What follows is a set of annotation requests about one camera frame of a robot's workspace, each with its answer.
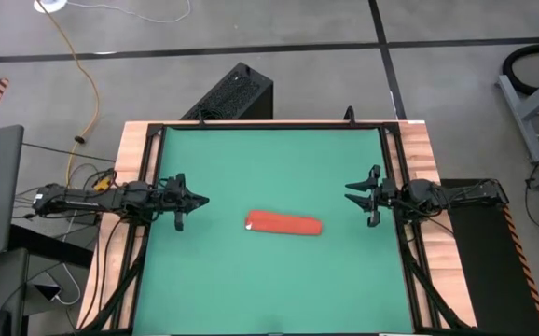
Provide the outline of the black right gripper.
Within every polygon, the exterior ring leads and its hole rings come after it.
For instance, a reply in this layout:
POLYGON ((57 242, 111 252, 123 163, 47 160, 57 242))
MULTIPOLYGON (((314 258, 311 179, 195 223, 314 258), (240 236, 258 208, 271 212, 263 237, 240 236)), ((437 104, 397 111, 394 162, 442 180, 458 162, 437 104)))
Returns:
POLYGON ((368 180, 346 184, 347 189, 369 191, 369 197, 346 194, 345 197, 358 205, 363 210, 368 210, 369 219, 367 225, 376 227, 380 223, 380 206, 392 208, 394 202, 399 199, 400 191, 395 182, 390 178, 380 179, 381 168, 373 165, 368 172, 368 180))

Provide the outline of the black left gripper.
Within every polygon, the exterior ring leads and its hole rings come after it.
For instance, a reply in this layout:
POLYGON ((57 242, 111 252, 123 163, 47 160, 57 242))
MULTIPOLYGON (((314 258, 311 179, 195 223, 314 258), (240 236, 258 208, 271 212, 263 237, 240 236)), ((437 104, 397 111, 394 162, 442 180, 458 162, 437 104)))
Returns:
POLYGON ((184 174, 164 178, 161 180, 164 191, 162 203, 167 211, 174 213, 174 227, 177 231, 184 230, 184 216, 204 206, 209 202, 207 197, 186 190, 186 177, 184 174))

